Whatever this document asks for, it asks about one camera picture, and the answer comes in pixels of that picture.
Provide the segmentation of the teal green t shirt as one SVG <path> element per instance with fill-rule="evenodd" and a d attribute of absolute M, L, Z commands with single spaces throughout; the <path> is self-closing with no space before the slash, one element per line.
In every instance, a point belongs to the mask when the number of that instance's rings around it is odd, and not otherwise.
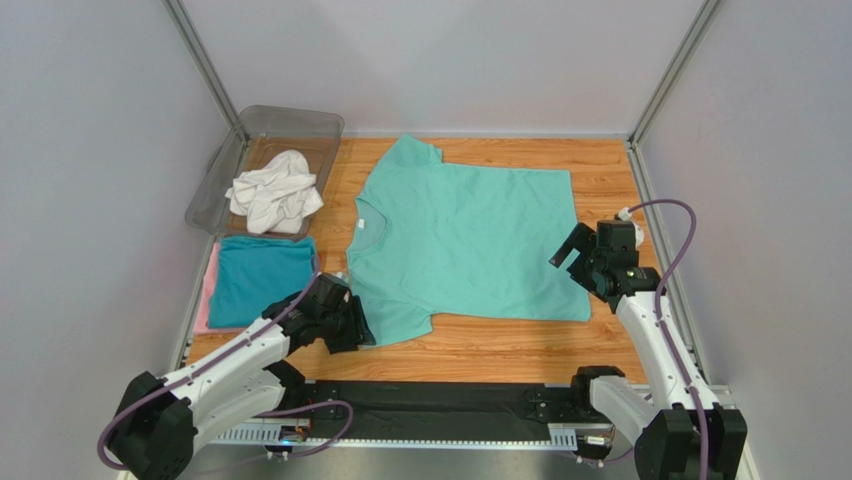
<path fill-rule="evenodd" d="M 566 170 L 447 163 L 406 135 L 355 206 L 348 276 L 380 346 L 427 335 L 437 314 L 591 317 L 588 293 L 550 264 L 577 223 Z"/>

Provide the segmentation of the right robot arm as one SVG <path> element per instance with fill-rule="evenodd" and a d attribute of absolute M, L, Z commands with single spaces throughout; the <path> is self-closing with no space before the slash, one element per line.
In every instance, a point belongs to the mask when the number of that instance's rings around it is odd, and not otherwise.
<path fill-rule="evenodd" d="M 736 478 L 746 420 L 723 406 L 691 361 L 662 276 L 639 264 L 634 223 L 579 223 L 549 262 L 565 267 L 576 284 L 609 306 L 638 354 L 649 396 L 610 366 L 581 367 L 571 382 L 579 402 L 606 417 L 631 444 L 638 476 Z"/>

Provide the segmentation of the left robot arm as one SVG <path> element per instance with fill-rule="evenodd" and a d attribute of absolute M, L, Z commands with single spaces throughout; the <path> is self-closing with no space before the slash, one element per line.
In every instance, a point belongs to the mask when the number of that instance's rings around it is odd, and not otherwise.
<path fill-rule="evenodd" d="M 100 461 L 138 479 L 176 479 L 203 447 L 249 419 L 351 413 L 343 400 L 308 402 L 305 376 L 287 361 L 316 340 L 331 354 L 375 342 L 360 297 L 343 279 L 320 272 L 201 360 L 136 376 L 100 433 Z"/>

